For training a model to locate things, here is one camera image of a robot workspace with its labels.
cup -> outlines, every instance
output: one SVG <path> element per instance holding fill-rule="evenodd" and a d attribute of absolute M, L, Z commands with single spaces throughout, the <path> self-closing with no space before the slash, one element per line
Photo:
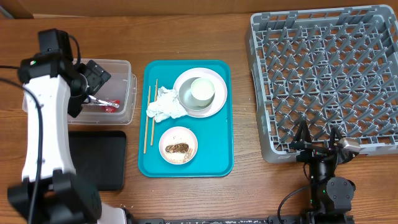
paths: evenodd
<path fill-rule="evenodd" d="M 207 78 L 197 78 L 191 84 L 192 103 L 197 106 L 207 106 L 214 96 L 214 85 Z"/>

crumpled tissue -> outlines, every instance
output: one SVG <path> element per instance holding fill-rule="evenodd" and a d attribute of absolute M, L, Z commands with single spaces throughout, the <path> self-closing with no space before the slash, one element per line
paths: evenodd
<path fill-rule="evenodd" d="M 176 90 L 168 90 L 164 86 L 157 90 L 157 99 L 155 102 L 149 103 L 147 115 L 155 118 L 159 123 L 169 117 L 173 119 L 187 115 L 187 111 L 178 100 L 178 92 Z"/>

red object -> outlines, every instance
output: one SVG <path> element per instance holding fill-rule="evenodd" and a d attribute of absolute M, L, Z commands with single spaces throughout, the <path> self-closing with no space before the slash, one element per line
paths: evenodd
<path fill-rule="evenodd" d="M 117 103 L 118 105 L 120 105 L 120 100 L 107 100 L 107 101 L 111 102 L 111 103 Z M 101 106 L 101 107 L 102 107 L 102 109 L 105 110 L 105 112 L 108 112 L 108 113 L 114 113 L 117 110 L 117 108 L 115 108 L 113 106 Z"/>

dish rack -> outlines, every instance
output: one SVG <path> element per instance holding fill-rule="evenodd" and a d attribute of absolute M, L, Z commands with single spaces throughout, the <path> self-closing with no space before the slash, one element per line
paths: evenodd
<path fill-rule="evenodd" d="M 361 153 L 398 153 L 398 32 L 386 5 L 256 13 L 246 34 L 267 162 L 293 162 L 306 119 L 314 144 L 336 126 Z"/>

blue tray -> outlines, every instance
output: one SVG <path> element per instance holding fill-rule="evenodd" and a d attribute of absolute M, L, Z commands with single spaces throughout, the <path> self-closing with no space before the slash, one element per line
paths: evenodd
<path fill-rule="evenodd" d="M 148 122 L 147 152 L 144 154 L 145 122 L 149 85 L 150 101 L 154 100 L 155 84 L 172 89 L 174 81 L 188 69 L 209 68 L 223 77 L 228 96 L 224 107 L 207 118 L 184 116 L 155 123 L 154 145 L 150 146 L 152 118 Z M 183 165 L 166 162 L 159 152 L 159 139 L 169 128 L 182 126 L 191 129 L 198 139 L 198 152 Z M 142 90 L 141 125 L 139 135 L 138 168 L 148 177 L 222 177 L 234 166 L 231 72 L 220 60 L 159 60 L 148 64 Z"/>

